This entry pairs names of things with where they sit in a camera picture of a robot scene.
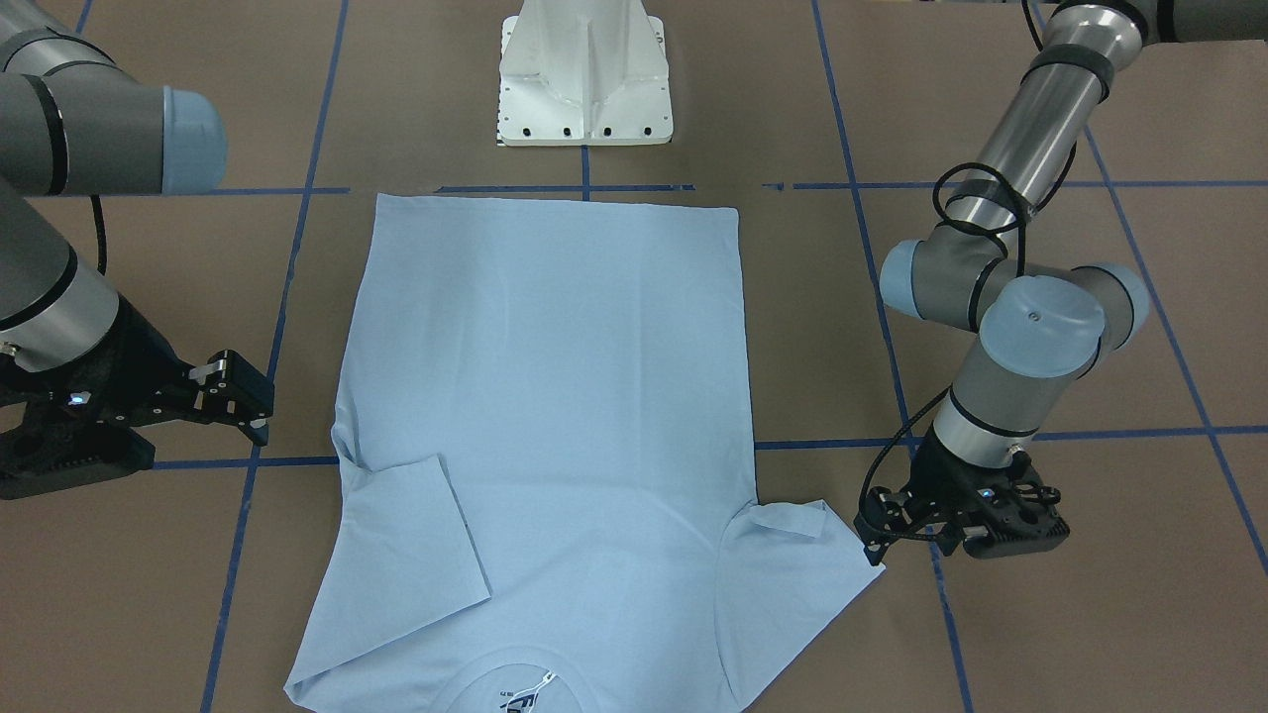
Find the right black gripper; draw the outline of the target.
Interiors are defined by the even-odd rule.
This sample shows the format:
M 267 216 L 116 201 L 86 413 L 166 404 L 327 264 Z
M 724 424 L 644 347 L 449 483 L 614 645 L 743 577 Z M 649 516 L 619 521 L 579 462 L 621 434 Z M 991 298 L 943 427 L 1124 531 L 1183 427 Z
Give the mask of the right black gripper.
M 126 428 L 218 422 L 235 426 L 254 447 L 270 442 L 273 382 L 261 370 L 238 351 L 218 351 L 193 368 L 124 297 L 100 343 L 60 368 L 60 377 L 66 395 L 90 393 L 85 406 L 60 406 L 60 444 L 80 442 L 90 426 L 110 426 L 118 416 Z

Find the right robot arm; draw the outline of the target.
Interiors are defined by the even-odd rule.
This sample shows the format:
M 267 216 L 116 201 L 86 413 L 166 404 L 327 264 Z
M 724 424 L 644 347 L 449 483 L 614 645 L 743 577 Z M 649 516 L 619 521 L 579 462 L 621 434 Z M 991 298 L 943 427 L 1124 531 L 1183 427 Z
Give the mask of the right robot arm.
M 146 85 L 36 1 L 3 4 L 4 444 L 55 447 L 101 428 L 184 420 L 268 442 L 273 384 L 235 351 L 172 353 L 36 197 L 197 195 L 221 184 L 228 141 L 199 93 Z

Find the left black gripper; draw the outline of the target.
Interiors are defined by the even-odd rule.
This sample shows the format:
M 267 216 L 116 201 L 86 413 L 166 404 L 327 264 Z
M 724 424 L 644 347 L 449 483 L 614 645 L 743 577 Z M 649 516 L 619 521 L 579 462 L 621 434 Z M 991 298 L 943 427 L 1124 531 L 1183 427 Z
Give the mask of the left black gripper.
M 964 548 L 966 510 L 975 506 L 980 488 L 1036 477 L 1028 452 L 1014 453 L 1003 468 L 969 464 L 935 435 L 924 438 L 915 450 L 910 478 L 902 488 L 871 483 L 880 463 L 883 455 L 870 466 L 858 497 L 857 533 L 869 565 L 883 565 L 888 549 L 904 539 L 954 554 L 957 547 Z

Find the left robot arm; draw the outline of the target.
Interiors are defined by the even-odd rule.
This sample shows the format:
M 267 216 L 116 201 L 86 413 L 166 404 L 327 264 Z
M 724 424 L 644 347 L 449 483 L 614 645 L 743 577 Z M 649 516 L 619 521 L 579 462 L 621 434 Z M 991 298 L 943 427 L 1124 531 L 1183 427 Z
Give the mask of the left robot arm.
M 995 559 L 1045 554 L 1069 537 L 1061 492 L 1044 482 L 1031 443 L 1070 384 L 1132 343 L 1151 306 L 1129 266 L 1033 261 L 1031 222 L 1115 77 L 1146 47 L 1264 38 L 1263 1 L 1063 1 L 1032 30 L 1036 55 L 978 159 L 935 181 L 928 239 L 896 244 L 883 263 L 888 307 L 974 343 L 894 435 L 932 416 L 907 483 L 864 480 L 853 527 L 869 565 L 902 540 Z

